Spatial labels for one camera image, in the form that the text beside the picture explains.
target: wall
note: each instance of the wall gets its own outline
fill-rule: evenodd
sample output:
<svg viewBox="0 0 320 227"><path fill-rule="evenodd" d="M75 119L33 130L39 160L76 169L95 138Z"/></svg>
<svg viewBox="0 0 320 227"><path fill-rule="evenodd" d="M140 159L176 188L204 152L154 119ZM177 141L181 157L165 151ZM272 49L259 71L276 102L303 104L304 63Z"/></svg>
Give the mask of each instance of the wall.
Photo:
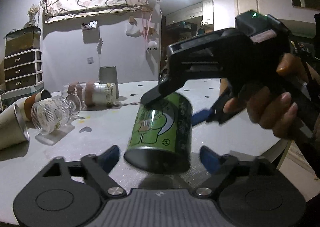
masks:
<svg viewBox="0 0 320 227"><path fill-rule="evenodd" d="M40 0L0 0L0 62L4 57L3 37L12 29L21 29L28 21L27 11ZM159 34L159 5L156 0L152 23ZM144 53L144 40L140 36L126 36L129 15L98 15L76 18L42 25L41 49L43 50L43 70L45 87L50 91L60 91L62 86L73 81L97 80L99 67L117 66L118 82L157 80L160 49L150 54ZM141 12L135 14L141 27ZM82 33L81 23L98 20L99 29ZM101 55L97 53L98 39L103 39ZM87 58L94 57L88 64Z"/></svg>
<svg viewBox="0 0 320 227"><path fill-rule="evenodd" d="M215 31L235 27L234 0L213 0L213 28Z"/></svg>
<svg viewBox="0 0 320 227"><path fill-rule="evenodd" d="M235 6L234 0L213 0L214 30L234 27ZM261 9L264 13L278 19L296 20L315 23L314 14L319 11L292 6L291 0L262 0Z"/></svg>

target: metal bolt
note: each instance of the metal bolt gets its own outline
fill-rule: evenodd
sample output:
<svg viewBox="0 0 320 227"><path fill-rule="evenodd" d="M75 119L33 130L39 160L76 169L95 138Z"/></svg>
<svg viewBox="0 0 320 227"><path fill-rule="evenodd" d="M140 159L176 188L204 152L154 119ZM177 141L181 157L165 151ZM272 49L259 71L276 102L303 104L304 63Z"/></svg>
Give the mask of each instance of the metal bolt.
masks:
<svg viewBox="0 0 320 227"><path fill-rule="evenodd" d="M111 187L108 189L108 194L110 195L120 195L123 194L124 190L121 187Z"/></svg>
<svg viewBox="0 0 320 227"><path fill-rule="evenodd" d="M201 187L196 190L196 194L199 196L207 196L212 193L212 190L207 187Z"/></svg>

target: can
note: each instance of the can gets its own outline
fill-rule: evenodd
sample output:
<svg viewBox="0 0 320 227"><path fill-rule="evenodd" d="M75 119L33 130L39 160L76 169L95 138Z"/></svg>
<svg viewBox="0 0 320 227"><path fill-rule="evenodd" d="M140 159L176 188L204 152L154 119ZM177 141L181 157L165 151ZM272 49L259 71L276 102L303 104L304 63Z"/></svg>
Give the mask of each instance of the can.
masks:
<svg viewBox="0 0 320 227"><path fill-rule="evenodd" d="M172 93L151 107L140 104L124 159L156 174L190 168L192 105Z"/></svg>

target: drawer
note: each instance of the drawer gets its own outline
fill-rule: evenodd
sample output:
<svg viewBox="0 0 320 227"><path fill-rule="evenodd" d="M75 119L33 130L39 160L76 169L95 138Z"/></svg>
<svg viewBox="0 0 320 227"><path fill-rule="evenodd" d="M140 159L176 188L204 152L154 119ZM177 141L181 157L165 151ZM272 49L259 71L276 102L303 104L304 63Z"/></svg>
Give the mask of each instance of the drawer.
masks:
<svg viewBox="0 0 320 227"><path fill-rule="evenodd" d="M36 64L30 63L27 65L19 66L17 68L6 70L4 72L4 75L6 80L10 80L16 77L28 75L35 72L36 72Z"/></svg>
<svg viewBox="0 0 320 227"><path fill-rule="evenodd" d="M22 77L20 79L7 81L5 83L7 91L11 91L14 89L20 89L20 88L24 88L24 87L29 87L32 85L36 85L36 75Z"/></svg>
<svg viewBox="0 0 320 227"><path fill-rule="evenodd" d="M30 63L35 60L35 52L28 52L22 55L17 55L8 59L4 59L4 68L8 69L20 64Z"/></svg>

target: tabletop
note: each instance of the tabletop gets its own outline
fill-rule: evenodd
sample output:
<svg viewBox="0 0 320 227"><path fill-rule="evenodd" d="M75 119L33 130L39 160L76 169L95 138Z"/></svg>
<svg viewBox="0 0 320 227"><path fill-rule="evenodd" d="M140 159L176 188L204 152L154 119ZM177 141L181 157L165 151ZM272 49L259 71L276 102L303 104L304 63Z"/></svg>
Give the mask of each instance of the tabletop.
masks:
<svg viewBox="0 0 320 227"><path fill-rule="evenodd" d="M121 158L110 176L127 192L141 187L152 176L126 164L123 154L132 133L139 100L156 85L157 81L119 84L120 105L81 111L67 125L46 137L29 125L30 142L0 152L0 222L18 224L12 210L14 198L52 158L58 156L65 157L66 161L78 161L87 154L99 155L112 145L118 145ZM190 100L196 112L212 106L219 96L219 87L218 79L190 80L178 92ZM201 184L208 177L198 157L202 145L220 155L236 151L259 156L278 141L272 131L251 123L246 111L222 126L216 123L197 125L192 129L191 169L169 178L178 187Z"/></svg>

